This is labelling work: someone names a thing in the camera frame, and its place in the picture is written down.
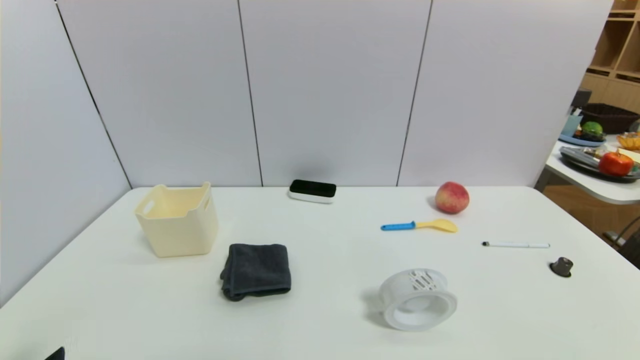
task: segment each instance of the blue spoon handle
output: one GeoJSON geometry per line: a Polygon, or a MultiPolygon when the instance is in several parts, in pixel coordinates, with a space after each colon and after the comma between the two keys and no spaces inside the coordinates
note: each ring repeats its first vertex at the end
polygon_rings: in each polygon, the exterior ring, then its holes
{"type": "Polygon", "coordinates": [[[391,230],[411,230],[415,229],[415,221],[409,222],[407,224],[389,224],[382,225],[380,227],[382,231],[391,231],[391,230]]]}

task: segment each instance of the basket handle hole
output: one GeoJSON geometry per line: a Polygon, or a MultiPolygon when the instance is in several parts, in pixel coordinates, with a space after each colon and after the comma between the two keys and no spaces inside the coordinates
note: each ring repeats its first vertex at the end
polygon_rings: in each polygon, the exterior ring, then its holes
{"type": "Polygon", "coordinates": [[[144,208],[144,209],[142,209],[142,213],[143,213],[144,215],[148,214],[148,213],[149,213],[149,211],[151,211],[151,209],[153,209],[155,205],[156,205],[156,202],[155,202],[155,201],[153,201],[153,200],[151,200],[150,202],[148,202],[148,203],[147,203],[147,205],[145,206],[145,208],[144,208]]]}

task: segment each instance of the yellow spoon head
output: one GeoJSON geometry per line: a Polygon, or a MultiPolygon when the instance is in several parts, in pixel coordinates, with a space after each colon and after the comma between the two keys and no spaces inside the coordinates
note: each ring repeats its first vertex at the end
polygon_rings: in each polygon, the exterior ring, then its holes
{"type": "Polygon", "coordinates": [[[420,227],[434,227],[438,230],[442,230],[442,231],[448,231],[450,233],[457,233],[458,232],[458,227],[456,226],[456,224],[452,223],[451,221],[447,220],[447,219],[443,219],[443,218],[439,218],[436,219],[434,221],[431,222],[419,222],[417,224],[415,224],[416,228],[420,228],[420,227]]]}

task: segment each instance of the brown basket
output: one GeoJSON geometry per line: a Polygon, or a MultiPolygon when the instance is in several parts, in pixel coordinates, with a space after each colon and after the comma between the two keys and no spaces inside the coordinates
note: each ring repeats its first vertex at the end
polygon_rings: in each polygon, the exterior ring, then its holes
{"type": "Polygon", "coordinates": [[[583,125],[587,121],[595,121],[602,125],[602,131],[607,134],[622,134],[640,115],[633,111],[624,110],[608,104],[587,104],[582,108],[583,125]]]}

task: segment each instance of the peach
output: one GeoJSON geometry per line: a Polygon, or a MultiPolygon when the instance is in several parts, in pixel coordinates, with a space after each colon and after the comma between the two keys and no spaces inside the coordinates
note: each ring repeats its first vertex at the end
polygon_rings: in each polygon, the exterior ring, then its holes
{"type": "Polygon", "coordinates": [[[457,214],[469,205],[469,193],[464,186],[448,181],[436,192],[436,206],[445,213],[457,214]]]}

